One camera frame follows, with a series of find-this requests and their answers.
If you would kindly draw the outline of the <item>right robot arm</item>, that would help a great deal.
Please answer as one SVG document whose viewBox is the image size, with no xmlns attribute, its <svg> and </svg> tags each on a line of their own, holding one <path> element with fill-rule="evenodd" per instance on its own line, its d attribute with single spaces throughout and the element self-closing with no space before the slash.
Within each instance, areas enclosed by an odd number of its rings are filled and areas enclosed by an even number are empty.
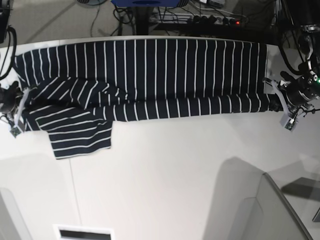
<svg viewBox="0 0 320 240">
<path fill-rule="evenodd" d="M 8 40 L 0 67 L 1 80 L 7 78 L 13 69 L 17 50 L 17 32 L 13 26 L 9 25 L 12 9 L 12 0 L 0 2 L 0 42 Z M 30 91 L 28 87 L 23 89 L 16 80 L 9 87 L 0 88 L 0 119 L 9 125 L 9 132 L 14 138 L 26 131 L 22 122 L 22 113 Z"/>
</svg>

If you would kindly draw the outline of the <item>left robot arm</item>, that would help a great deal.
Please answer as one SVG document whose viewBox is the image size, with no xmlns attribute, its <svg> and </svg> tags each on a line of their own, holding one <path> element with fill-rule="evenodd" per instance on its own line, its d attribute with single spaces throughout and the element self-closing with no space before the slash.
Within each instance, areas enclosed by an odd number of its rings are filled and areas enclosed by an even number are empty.
<svg viewBox="0 0 320 240">
<path fill-rule="evenodd" d="M 278 49 L 289 72 L 280 73 L 281 81 L 265 77 L 263 82 L 275 93 L 269 109 L 282 111 L 280 124 L 292 132 L 301 118 L 318 112 L 311 102 L 320 97 L 320 2 L 282 0 L 280 4 L 276 23 Z M 301 58 L 297 69 L 290 65 L 283 47 L 282 37 L 287 31 L 292 33 Z"/>
</svg>

